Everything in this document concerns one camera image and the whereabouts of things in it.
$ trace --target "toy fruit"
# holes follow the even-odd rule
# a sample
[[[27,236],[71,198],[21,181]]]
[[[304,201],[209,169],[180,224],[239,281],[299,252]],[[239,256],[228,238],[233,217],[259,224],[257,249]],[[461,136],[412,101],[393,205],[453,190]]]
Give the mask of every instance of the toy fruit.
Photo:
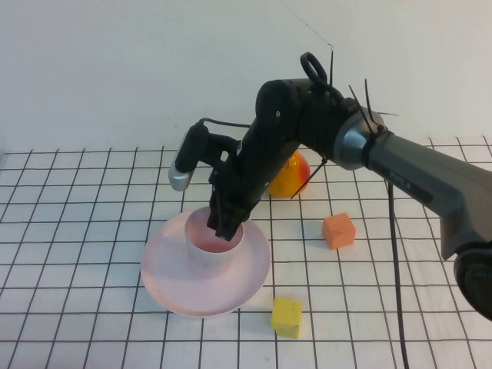
[[[277,177],[270,183],[267,193],[274,198],[289,198],[299,189],[300,186],[311,175],[309,163],[301,152],[297,150],[285,163],[284,167],[277,174]]]

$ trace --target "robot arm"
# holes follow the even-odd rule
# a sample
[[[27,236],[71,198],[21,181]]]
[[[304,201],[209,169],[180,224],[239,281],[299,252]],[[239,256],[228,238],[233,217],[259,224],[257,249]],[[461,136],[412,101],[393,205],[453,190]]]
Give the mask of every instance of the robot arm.
[[[368,121],[368,113],[309,78],[267,82],[243,139],[212,135],[199,121],[184,138],[169,180],[183,191],[199,161],[212,166],[208,227],[230,240],[300,144],[347,170],[366,167],[441,217],[441,254],[458,254],[458,285],[492,319],[492,173],[399,138],[377,113]]]

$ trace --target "white wall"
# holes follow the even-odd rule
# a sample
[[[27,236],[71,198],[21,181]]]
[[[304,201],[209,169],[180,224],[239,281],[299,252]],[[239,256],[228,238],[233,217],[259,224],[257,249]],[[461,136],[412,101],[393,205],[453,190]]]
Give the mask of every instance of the white wall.
[[[490,0],[283,1],[0,2],[4,147],[176,146],[205,115],[249,123],[264,81],[304,76],[300,54],[327,66],[294,14],[395,132],[492,135]]]

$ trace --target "pink plate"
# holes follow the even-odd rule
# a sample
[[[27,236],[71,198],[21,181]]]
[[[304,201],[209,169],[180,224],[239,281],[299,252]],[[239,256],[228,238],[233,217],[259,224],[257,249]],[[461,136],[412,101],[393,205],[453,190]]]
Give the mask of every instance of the pink plate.
[[[270,246],[252,221],[244,227],[244,245],[228,269],[199,278],[190,269],[185,222],[190,211],[170,219],[145,245],[141,277],[148,293],[169,311],[211,317],[239,308],[256,294],[268,275]]]

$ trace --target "grid paper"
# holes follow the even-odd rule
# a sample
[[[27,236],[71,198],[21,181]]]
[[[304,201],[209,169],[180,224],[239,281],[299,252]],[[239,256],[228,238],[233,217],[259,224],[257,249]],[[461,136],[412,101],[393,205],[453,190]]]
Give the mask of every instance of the grid paper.
[[[421,142],[492,170],[492,140]],[[321,159],[303,155],[313,165]],[[6,154],[0,163],[0,368],[392,368],[397,333],[385,183],[328,163],[297,200],[264,196],[251,218],[271,242],[264,287],[239,311],[192,319],[150,298],[148,236],[206,206],[210,168],[171,189],[175,151]],[[395,191],[411,367],[491,368],[492,323],[440,258],[436,214]],[[346,211],[353,247],[327,249],[322,219]],[[270,329],[274,296],[303,303],[299,340]]]

